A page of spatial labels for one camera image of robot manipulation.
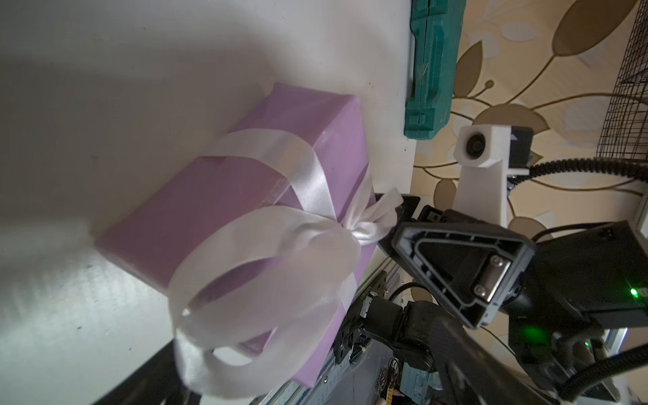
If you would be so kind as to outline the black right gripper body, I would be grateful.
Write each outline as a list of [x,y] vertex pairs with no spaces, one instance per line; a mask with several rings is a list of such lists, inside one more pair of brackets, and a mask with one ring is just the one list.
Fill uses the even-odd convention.
[[647,350],[613,360],[605,337],[647,325],[647,239],[622,221],[543,241],[520,286],[503,310],[528,376],[566,400],[619,400],[614,376],[645,366]]

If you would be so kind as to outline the purple gift box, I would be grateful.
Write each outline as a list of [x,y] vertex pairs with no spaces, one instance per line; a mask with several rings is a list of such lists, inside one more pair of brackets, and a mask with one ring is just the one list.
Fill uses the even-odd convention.
[[[361,104],[355,96],[276,84],[230,133],[248,129],[285,131],[306,141],[325,172],[338,219],[363,178],[371,178]],[[175,271],[209,236],[256,209],[300,207],[290,183],[275,170],[256,160],[216,155],[225,135],[96,241],[110,262],[164,294],[168,310]],[[357,288],[376,244],[361,249],[354,271]],[[314,384],[352,301],[339,308],[312,356],[290,380]]]

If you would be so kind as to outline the green plastic tool case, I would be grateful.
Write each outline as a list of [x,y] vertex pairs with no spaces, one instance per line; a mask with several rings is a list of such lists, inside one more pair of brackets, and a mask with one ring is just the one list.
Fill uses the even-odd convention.
[[415,0],[411,96],[405,105],[404,135],[430,140],[449,122],[465,0]]

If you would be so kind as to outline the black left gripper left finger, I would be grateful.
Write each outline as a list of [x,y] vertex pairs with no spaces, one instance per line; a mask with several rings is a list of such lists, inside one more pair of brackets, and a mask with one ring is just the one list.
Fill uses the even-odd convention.
[[178,376],[174,342],[169,342],[96,404],[187,404]]

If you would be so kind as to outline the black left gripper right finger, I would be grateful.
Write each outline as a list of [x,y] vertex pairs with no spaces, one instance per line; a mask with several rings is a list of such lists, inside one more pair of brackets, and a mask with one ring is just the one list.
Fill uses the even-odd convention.
[[487,404],[547,403],[472,340],[454,320],[433,321],[428,346],[435,361],[444,366],[457,366]]

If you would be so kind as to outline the white satin ribbon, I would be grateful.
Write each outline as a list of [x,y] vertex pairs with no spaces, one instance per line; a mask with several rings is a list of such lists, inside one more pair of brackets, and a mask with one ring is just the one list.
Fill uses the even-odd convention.
[[223,226],[175,270],[169,313],[175,361],[192,391],[255,397],[291,379],[357,290],[363,246],[396,225],[397,190],[371,202],[364,177],[338,219],[322,165],[303,139],[248,129],[222,137],[216,155],[266,165],[300,207],[270,206]]

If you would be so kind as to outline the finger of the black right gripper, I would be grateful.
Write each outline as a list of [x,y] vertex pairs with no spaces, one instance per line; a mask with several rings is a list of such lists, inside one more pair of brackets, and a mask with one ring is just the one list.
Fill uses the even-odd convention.
[[537,250],[525,236],[486,223],[402,223],[391,247],[401,267],[470,329],[492,322]]

